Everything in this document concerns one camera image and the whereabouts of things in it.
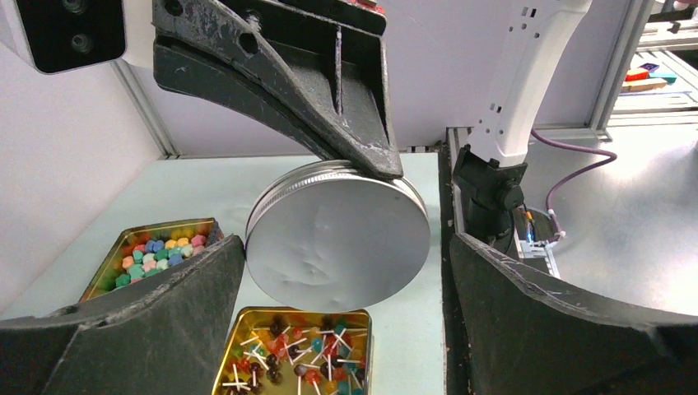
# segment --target tray of candy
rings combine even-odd
[[[240,311],[212,395],[370,394],[371,319],[365,310]]]
[[[223,239],[214,218],[163,222],[121,232],[80,301],[151,277]]]

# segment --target rectangular metal tray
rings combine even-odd
[[[191,239],[195,235],[206,236],[206,247],[223,239],[221,228],[214,218],[162,222],[124,230],[82,293],[80,301],[94,299],[116,288],[116,278],[126,272],[121,262],[131,255],[137,245],[145,244],[150,239]]]
[[[288,344],[296,342],[296,339],[292,335],[294,328],[301,328],[304,331],[308,331],[311,328],[321,328],[323,326],[323,320],[327,319],[332,320],[332,326],[334,326],[333,328],[336,327],[337,323],[342,324],[347,329],[346,334],[348,334],[350,337],[349,345],[351,346],[351,353],[353,355],[351,360],[354,360],[354,358],[357,358],[358,356],[365,357],[365,378],[363,380],[359,380],[362,381],[360,384],[363,394],[370,394],[370,362],[373,339],[371,335],[371,319],[368,312],[365,310],[357,310],[343,314],[319,314],[286,307],[248,307],[240,311],[237,319],[235,320],[235,325],[230,332],[230,337],[228,338],[226,350],[223,354],[221,366],[219,367],[218,374],[216,376],[216,382],[213,386],[212,395],[235,394],[235,392],[231,391],[233,387],[225,387],[223,385],[224,383],[234,383],[235,381],[235,369],[233,369],[233,364],[236,363],[236,368],[237,366],[241,366],[240,360],[243,358],[247,359],[249,363],[259,363],[258,358],[254,356],[237,356],[240,354],[240,349],[242,349],[243,352],[250,352],[251,349],[259,345],[258,350],[261,349],[265,356],[268,355],[268,349],[263,343],[268,342],[269,339],[273,339],[269,328],[272,326],[276,316],[280,316],[283,320],[282,326],[288,328],[286,330],[286,334],[288,334],[290,337]],[[321,340],[321,336],[335,337],[332,334],[319,335],[318,338]],[[244,344],[243,346],[240,345],[240,343],[249,341],[254,337],[258,337],[258,339]],[[301,339],[303,338],[306,338],[307,340],[299,344],[301,350],[310,347],[310,333],[303,333]],[[263,390],[259,393],[265,395],[298,395],[298,376],[296,376],[294,373],[294,367],[297,366],[298,363],[310,364],[312,359],[314,359],[317,354],[317,352],[311,351],[309,354],[298,358],[298,361],[296,361],[293,366],[291,366],[291,362],[289,361],[288,357],[286,357],[280,363],[279,371],[282,374],[283,380],[279,385],[274,385],[269,381],[266,375],[267,369],[265,369],[263,364],[261,364],[263,366],[263,373],[261,374],[262,378],[259,380],[259,382],[263,385]],[[323,357],[320,357],[314,362],[313,365],[320,366],[325,361],[326,360]],[[342,372],[346,374],[347,380],[342,381],[347,381],[347,384],[343,384],[343,386],[344,388],[349,387],[349,394],[352,394],[351,391],[354,389],[359,388],[357,386],[356,377],[353,377],[352,374],[347,374],[347,371],[343,367],[335,368],[333,372],[336,372],[336,369],[341,369]],[[251,374],[245,373],[242,369],[237,369],[237,374],[238,378],[244,380],[245,382],[250,380],[252,377]],[[320,374],[319,377],[321,378],[318,383],[319,393],[321,395],[331,395],[332,393],[326,391],[329,380],[322,374]],[[334,379],[334,383],[338,385],[339,382]],[[304,379],[301,380],[300,395],[317,394],[318,393],[316,392],[314,386],[307,383]]]

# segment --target white wall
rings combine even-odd
[[[0,45],[0,312],[159,155],[111,66],[49,77]]]
[[[630,1],[593,0],[553,76],[538,124],[582,125],[589,121]],[[486,93],[515,2],[379,3],[388,16],[385,39],[398,145],[432,144],[444,137],[448,126],[474,125],[491,102]],[[249,156],[303,151],[290,139],[245,116],[158,89],[150,70],[138,69],[138,75],[184,154]]]

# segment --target gray floor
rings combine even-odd
[[[698,132],[611,130],[596,145],[618,160],[561,188],[553,206],[568,238],[555,250],[561,278],[625,302],[698,315]],[[600,157],[529,147],[523,190],[544,208],[557,180]]]

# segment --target metal lid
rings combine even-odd
[[[371,179],[345,160],[274,182],[245,233],[258,286],[282,304],[323,313],[394,295],[421,270],[430,243],[424,202],[408,181]]]

